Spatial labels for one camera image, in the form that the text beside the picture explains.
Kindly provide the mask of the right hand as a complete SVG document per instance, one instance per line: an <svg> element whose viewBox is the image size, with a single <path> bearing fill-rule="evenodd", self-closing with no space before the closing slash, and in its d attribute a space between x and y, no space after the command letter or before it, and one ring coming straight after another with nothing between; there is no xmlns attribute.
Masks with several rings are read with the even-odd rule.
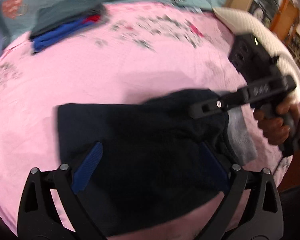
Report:
<svg viewBox="0 0 300 240"><path fill-rule="evenodd" d="M300 104L294 103L291 97L285 98L276 108L278 115L291 114L294 124L297 126L300 119ZM263 136L268 143L273 146L283 144L289 137L291 127L284 125L281 117L266 118L264 111L260 109L254 110L254 118L257 126L262 130Z"/></svg>

